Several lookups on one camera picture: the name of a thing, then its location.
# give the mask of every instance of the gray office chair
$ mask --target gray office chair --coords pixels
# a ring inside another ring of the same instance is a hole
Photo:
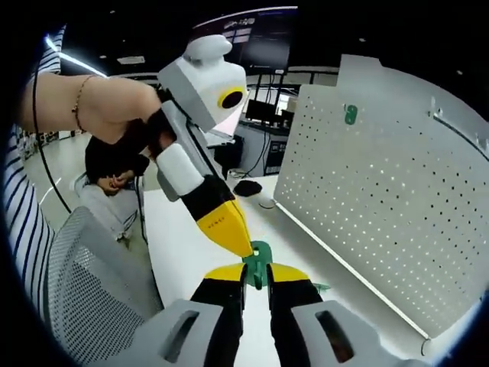
[[[163,309],[151,270],[85,207],[71,213],[53,241],[46,301],[52,333],[83,365],[118,355]]]

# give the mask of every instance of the striped shirt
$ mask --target striped shirt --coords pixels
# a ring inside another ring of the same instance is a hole
[[[50,37],[61,50],[64,29]],[[59,54],[46,45],[39,73],[60,72]],[[17,150],[17,127],[13,126],[8,139],[5,159],[4,211],[9,242],[15,265],[27,296],[39,316],[44,319],[44,275],[47,255],[54,231],[49,227],[36,200],[34,185],[29,182]]]

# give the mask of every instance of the bracelet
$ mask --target bracelet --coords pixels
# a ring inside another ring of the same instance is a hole
[[[83,87],[85,86],[85,83],[89,81],[90,78],[92,78],[95,75],[89,75],[85,80],[83,80],[82,86],[79,88],[78,91],[78,96],[76,97],[76,102],[75,106],[71,109],[71,112],[75,114],[75,120],[76,120],[76,125],[80,130],[83,130],[81,124],[79,123],[79,117],[78,117],[78,112],[79,112],[79,99],[82,96],[82,91]]]

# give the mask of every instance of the person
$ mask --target person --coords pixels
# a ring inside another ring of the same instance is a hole
[[[149,165],[149,159],[139,154],[146,146],[145,124],[134,120],[117,143],[92,136],[85,150],[88,184],[79,192],[81,203],[116,241],[131,237],[131,225],[142,208],[139,181],[134,179]]]
[[[61,49],[64,31],[62,27],[50,34],[57,50]],[[59,54],[47,45],[43,49],[44,54],[20,98],[16,125],[24,130],[35,131],[35,117],[40,132],[82,129],[114,144],[124,135],[128,122],[135,119],[146,122],[160,108],[153,87],[135,80],[58,75]],[[161,144],[170,142],[163,139]],[[11,128],[5,154],[3,216],[10,253],[26,296],[37,315],[45,320],[44,278],[55,233],[44,218],[35,187],[25,173],[17,149],[16,126]]]

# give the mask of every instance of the floor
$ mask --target floor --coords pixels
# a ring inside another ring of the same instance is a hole
[[[44,147],[47,165],[51,176],[70,209],[80,205],[79,197],[70,189],[70,184],[78,176],[85,172],[85,147],[90,140],[90,134],[77,135],[60,141],[53,141]],[[24,167],[29,179],[36,187],[37,201],[40,203],[43,213],[51,226],[59,229],[66,219],[68,212],[53,190],[49,178],[44,169],[40,154],[28,158]],[[157,189],[157,167],[151,162],[144,174],[144,189]],[[133,235],[128,243],[129,250],[146,264],[149,262],[149,254],[146,243],[141,234],[141,221],[134,222]]]

